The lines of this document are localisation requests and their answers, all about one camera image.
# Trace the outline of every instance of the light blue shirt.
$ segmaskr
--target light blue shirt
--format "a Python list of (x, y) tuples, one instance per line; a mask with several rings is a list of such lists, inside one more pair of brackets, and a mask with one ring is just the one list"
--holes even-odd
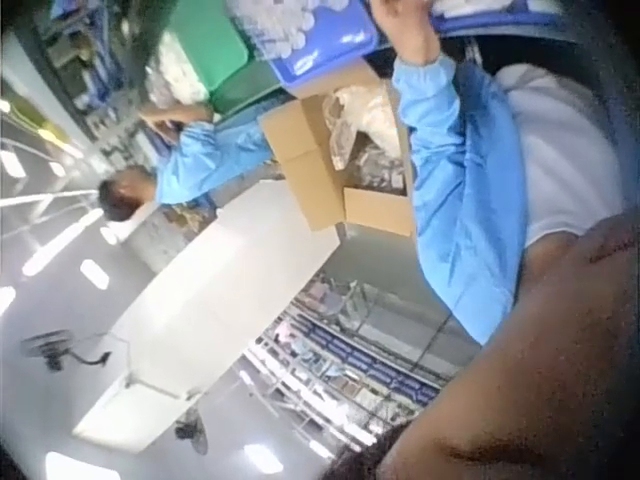
[(158, 165), (156, 201), (189, 202), (273, 158), (258, 117), (287, 100), (286, 96), (266, 100), (219, 125), (187, 125), (168, 161)]
[(397, 61), (393, 84), (410, 129), (422, 271), (485, 344), (513, 306), (527, 225), (511, 109), (489, 75), (444, 55), (426, 67)]

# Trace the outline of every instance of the blue plastic crate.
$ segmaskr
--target blue plastic crate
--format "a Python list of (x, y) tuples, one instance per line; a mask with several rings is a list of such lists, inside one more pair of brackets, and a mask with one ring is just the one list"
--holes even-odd
[(340, 12), (318, 7), (313, 15), (315, 24), (306, 32), (304, 48), (295, 50), (289, 58), (270, 61), (285, 87), (305, 84), (378, 47), (378, 29), (359, 0), (351, 0)]

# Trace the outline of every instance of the blue tray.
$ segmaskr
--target blue tray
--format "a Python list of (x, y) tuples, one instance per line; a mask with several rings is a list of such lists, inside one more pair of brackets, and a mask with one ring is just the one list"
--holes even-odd
[(306, 32), (304, 48), (289, 58), (271, 60), (271, 67), (283, 86), (293, 88), (373, 52), (378, 46), (378, 30), (359, 0), (336, 12), (318, 7), (315, 25)]
[(461, 17), (433, 17), (433, 28), (442, 35), (460, 30), (506, 26), (538, 26), (565, 28), (566, 21), (554, 13), (539, 12), (486, 12)]

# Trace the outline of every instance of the dark hair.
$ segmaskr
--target dark hair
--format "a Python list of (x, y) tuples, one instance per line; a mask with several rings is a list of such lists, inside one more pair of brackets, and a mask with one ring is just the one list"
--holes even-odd
[(129, 220), (136, 210), (142, 206), (142, 202), (135, 198), (126, 197), (116, 190), (116, 181), (103, 180), (98, 187), (98, 202), (104, 210), (104, 216), (112, 222), (125, 222)]
[(361, 452), (346, 447), (318, 480), (376, 480), (376, 470), (409, 422), (387, 430), (378, 441)]

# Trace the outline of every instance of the box flap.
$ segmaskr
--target box flap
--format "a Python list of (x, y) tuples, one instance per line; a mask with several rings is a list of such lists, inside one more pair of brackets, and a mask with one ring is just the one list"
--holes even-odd
[(320, 96), (289, 102), (260, 118), (262, 131), (278, 162), (284, 164), (329, 142), (322, 102)]
[(311, 230), (344, 221), (344, 173), (333, 168), (328, 146), (283, 162), (282, 172)]
[(331, 93), (338, 88), (352, 85), (367, 85), (379, 82), (378, 74), (367, 62), (359, 58), (349, 65), (315, 78), (304, 85), (290, 90), (296, 98), (307, 98), (313, 95)]
[(347, 223), (396, 233), (410, 237), (415, 229), (409, 198), (402, 195), (344, 189)]

